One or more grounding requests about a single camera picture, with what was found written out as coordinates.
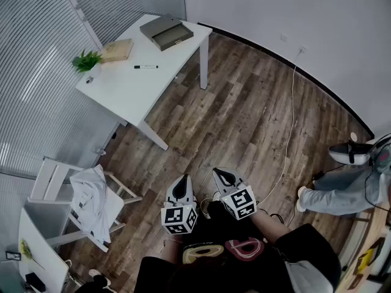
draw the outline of gray pants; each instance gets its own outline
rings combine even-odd
[[[315,181],[315,190],[304,189],[300,205],[332,215],[353,214],[373,207],[365,200],[364,181],[371,168],[342,170],[325,174]],[[380,174],[374,171],[367,180],[367,198],[378,203]]]

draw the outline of gray box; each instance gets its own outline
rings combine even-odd
[[[169,14],[140,26],[140,31],[161,51],[194,36],[180,20]]]

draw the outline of wall outlet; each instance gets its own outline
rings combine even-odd
[[[288,41],[288,36],[284,35],[284,34],[281,34],[280,35],[280,40],[283,41],[283,42],[287,42]]]
[[[307,50],[307,48],[305,46],[303,46],[303,45],[301,45],[299,47],[299,53],[303,53],[304,54],[306,52],[306,50]]]

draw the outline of small picture frame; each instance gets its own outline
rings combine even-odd
[[[14,251],[5,251],[5,257],[8,261],[21,261],[21,254]]]

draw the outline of floor plank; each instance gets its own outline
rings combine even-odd
[[[72,271],[87,281],[88,270],[109,275],[116,291],[132,292],[144,255],[157,255],[164,231],[160,208],[166,189],[182,173],[192,177],[200,201],[216,187],[211,169],[237,168],[262,201],[279,179],[293,114],[293,70],[267,54],[230,38],[212,34],[209,84],[201,90],[196,52],[162,94],[146,122],[169,145],[163,151],[132,126],[119,127],[99,163],[144,196],[120,214],[124,229],[112,235],[105,254],[89,240],[61,247]],[[294,76],[294,126],[285,171],[269,198],[260,205],[279,213],[291,228],[311,223],[338,253],[351,221],[313,212],[294,211],[296,189],[320,170],[336,167],[327,148],[355,132],[368,140],[363,127],[330,96],[299,74]]]

